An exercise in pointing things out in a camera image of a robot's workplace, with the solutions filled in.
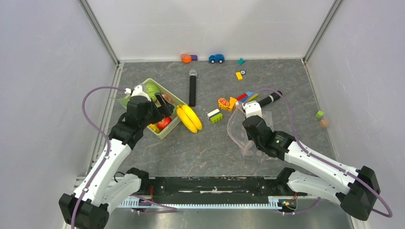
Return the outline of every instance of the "white block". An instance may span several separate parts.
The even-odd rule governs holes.
[[[246,112],[246,118],[249,118],[254,115],[258,115],[262,118],[262,108],[260,107],[259,103],[256,101],[251,101],[246,103],[243,106],[243,109]]]
[[[215,110],[211,111],[210,113],[207,114],[208,119],[210,119],[212,116],[214,116],[214,115],[216,115],[218,113],[219,113],[218,109],[215,109]]]

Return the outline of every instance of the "plastic bag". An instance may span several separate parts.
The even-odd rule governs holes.
[[[234,110],[234,113],[231,115],[228,121],[227,132],[231,139],[240,147],[241,153],[244,158],[256,159],[258,156],[265,154],[264,152],[258,150],[253,141],[248,140],[246,130],[242,125],[242,122],[245,120],[245,113],[242,109],[242,103],[238,102]],[[272,130],[273,128],[273,118],[271,112],[262,113],[262,117]]]

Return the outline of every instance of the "green basket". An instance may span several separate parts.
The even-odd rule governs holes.
[[[157,134],[156,132],[154,132],[152,129],[150,129],[148,127],[148,129],[150,131],[152,131],[158,138],[164,139],[164,137],[166,137],[170,133],[170,131],[172,131],[181,122],[181,120],[179,119],[179,117],[177,116],[177,113],[176,113],[177,105],[186,104],[186,103],[183,102],[178,97],[176,97],[175,95],[173,95],[171,92],[169,92],[166,88],[164,88],[162,85],[160,85],[158,82],[154,81],[153,79],[149,78],[143,82],[143,84],[147,84],[147,83],[154,83],[159,88],[159,90],[162,94],[166,94],[170,97],[171,104],[173,104],[175,106],[175,108],[173,110],[173,114],[170,116],[172,118],[172,121],[169,123],[169,125],[167,125],[166,128],[164,128],[162,131],[160,131],[160,133]]]

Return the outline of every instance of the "red apple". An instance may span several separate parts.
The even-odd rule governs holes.
[[[168,96],[168,95],[166,95],[166,94],[162,94],[162,97],[168,102],[168,103],[170,103],[171,104],[171,99],[170,99],[170,97]]]
[[[164,128],[167,127],[167,125],[169,125],[170,122],[171,122],[171,118],[166,117],[166,118],[163,118],[162,121],[156,123],[156,125],[158,126],[159,130],[163,130]]]

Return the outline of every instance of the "blue toy car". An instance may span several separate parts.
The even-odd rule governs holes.
[[[211,55],[210,58],[208,58],[208,61],[210,63],[223,63],[225,61],[225,57],[222,54]]]

